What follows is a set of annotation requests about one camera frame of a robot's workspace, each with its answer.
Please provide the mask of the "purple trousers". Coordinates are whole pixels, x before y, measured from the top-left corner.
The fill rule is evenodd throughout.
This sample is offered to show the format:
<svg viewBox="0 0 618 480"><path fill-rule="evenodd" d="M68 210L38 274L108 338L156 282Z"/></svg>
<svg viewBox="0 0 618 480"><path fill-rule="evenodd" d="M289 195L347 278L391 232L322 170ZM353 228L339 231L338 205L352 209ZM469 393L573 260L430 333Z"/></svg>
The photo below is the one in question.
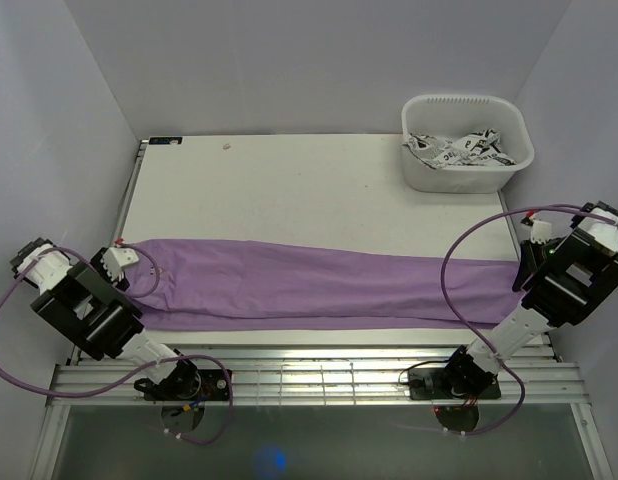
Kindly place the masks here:
<svg viewBox="0 0 618 480"><path fill-rule="evenodd" d="M511 261L375 255L254 241L156 239L127 269L162 331L482 328L517 306Z"/></svg>

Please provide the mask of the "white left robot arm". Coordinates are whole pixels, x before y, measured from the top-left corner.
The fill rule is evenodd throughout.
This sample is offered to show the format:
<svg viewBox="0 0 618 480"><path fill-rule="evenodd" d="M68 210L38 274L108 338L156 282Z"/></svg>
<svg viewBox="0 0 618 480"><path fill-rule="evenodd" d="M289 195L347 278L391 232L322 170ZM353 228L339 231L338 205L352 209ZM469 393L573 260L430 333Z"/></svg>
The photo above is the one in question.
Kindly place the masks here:
<svg viewBox="0 0 618 480"><path fill-rule="evenodd" d="M139 262L138 253L124 246L102 248L89 261L71 260L69 252L38 238L18 251L10 267L38 290L32 310L83 353L144 366L134 388L145 399L194 399L202 392L197 367L148 335L133 303L138 296L127 292L125 270Z"/></svg>

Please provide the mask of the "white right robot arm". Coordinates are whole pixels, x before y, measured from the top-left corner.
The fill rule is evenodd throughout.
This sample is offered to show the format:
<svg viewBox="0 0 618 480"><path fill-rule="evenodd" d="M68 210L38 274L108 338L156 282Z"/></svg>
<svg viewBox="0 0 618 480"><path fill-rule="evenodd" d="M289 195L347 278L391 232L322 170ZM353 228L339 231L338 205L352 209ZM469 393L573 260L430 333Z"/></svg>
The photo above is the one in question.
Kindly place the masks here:
<svg viewBox="0 0 618 480"><path fill-rule="evenodd" d="M440 372L445 393L478 398L496 383L504 362L532 339L565 324L576 326L618 287L618 210L604 202L574 212L571 232L553 238L531 209L523 222L521 264L512 290L520 302L488 334L459 347Z"/></svg>

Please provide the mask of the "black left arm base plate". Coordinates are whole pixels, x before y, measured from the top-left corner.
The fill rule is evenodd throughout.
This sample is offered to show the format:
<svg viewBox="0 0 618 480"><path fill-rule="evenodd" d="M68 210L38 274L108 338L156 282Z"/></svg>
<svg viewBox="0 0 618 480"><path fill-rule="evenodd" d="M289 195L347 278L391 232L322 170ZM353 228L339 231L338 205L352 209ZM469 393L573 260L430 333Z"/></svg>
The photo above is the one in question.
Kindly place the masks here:
<svg viewBox="0 0 618 480"><path fill-rule="evenodd" d="M227 401L228 381L220 369L198 369L181 380L165 379L159 384L149 378L134 382L134 388L147 401Z"/></svg>

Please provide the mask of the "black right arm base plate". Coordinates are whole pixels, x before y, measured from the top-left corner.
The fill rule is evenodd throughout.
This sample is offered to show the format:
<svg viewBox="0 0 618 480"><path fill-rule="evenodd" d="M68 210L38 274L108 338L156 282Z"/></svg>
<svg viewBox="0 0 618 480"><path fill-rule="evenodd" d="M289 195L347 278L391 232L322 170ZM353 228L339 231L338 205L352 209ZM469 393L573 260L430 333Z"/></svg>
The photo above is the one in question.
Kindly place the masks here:
<svg viewBox="0 0 618 480"><path fill-rule="evenodd" d="M496 400L502 396L496 380L476 386L454 377L441 366L405 369L399 374L398 383L408 388L411 400Z"/></svg>

